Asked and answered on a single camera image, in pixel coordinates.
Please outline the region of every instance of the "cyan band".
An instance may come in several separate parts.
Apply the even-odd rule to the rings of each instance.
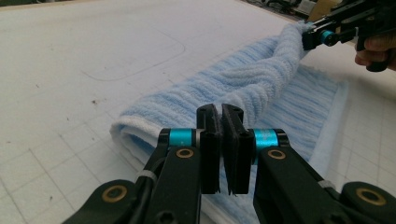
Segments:
[[[253,129],[256,137],[256,159],[254,164],[257,165],[259,153],[266,147],[278,146],[277,135],[273,129]]]
[[[192,129],[171,129],[169,133],[170,147],[191,147]]]

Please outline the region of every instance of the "folded towel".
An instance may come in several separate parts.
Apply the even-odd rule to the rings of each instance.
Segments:
[[[293,148],[307,161],[315,158],[314,168],[324,175],[347,85],[300,65],[306,28],[302,22],[288,25],[280,36],[249,45],[168,90],[141,98],[113,123],[114,141],[131,151],[137,158],[131,164],[140,168],[162,128],[195,128],[196,108],[230,104],[245,111],[247,128],[283,129]],[[252,206],[255,177],[252,168],[248,195],[229,196],[221,170],[223,191],[205,195],[202,210],[217,223],[257,223]]]

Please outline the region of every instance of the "striped towel texture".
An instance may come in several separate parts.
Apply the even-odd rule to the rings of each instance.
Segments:
[[[112,124],[116,144],[146,163],[162,128],[195,128],[201,105],[236,105],[245,111],[246,128],[281,128],[291,145],[322,175],[329,164],[338,120],[347,98],[347,84],[300,65],[307,52],[302,45],[302,22],[286,26],[237,51],[205,71],[173,87],[142,97]],[[229,196],[221,171],[220,194],[205,195],[202,210],[217,223],[258,223],[252,206],[256,169],[248,195]]]

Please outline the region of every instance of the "towel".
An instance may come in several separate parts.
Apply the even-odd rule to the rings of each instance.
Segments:
[[[201,105],[236,105],[245,111],[246,128],[283,129],[291,146],[325,175],[338,120],[347,98],[347,84],[338,83],[300,64],[303,22],[285,26],[267,37],[165,91],[142,97],[121,113],[110,132],[128,148],[141,168],[157,144],[162,128],[195,128]],[[221,193],[204,195],[202,211],[217,223],[258,223],[252,205],[256,168],[247,195],[229,196],[224,170]]]

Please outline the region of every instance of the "finger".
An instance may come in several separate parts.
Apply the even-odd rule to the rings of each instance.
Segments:
[[[362,60],[369,62],[384,62],[388,54],[383,51],[362,50],[356,53]]]
[[[396,48],[396,32],[370,36],[364,42],[364,47],[374,51],[385,51]]]

